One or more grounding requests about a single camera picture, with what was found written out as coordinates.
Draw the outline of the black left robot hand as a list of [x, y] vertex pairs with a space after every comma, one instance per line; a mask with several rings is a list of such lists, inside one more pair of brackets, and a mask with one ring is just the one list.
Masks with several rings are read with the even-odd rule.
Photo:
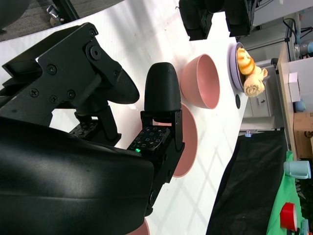
[[180, 0], [179, 12], [190, 41], [207, 39], [213, 14], [224, 12], [231, 37], [249, 35], [256, 0]]

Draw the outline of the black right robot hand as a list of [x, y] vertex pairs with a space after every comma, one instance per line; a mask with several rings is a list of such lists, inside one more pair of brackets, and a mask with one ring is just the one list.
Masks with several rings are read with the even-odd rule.
[[153, 64], [142, 129], [126, 149], [109, 103], [139, 91], [91, 23], [57, 31], [3, 68], [0, 232], [125, 235], [139, 228], [185, 148], [177, 73]]

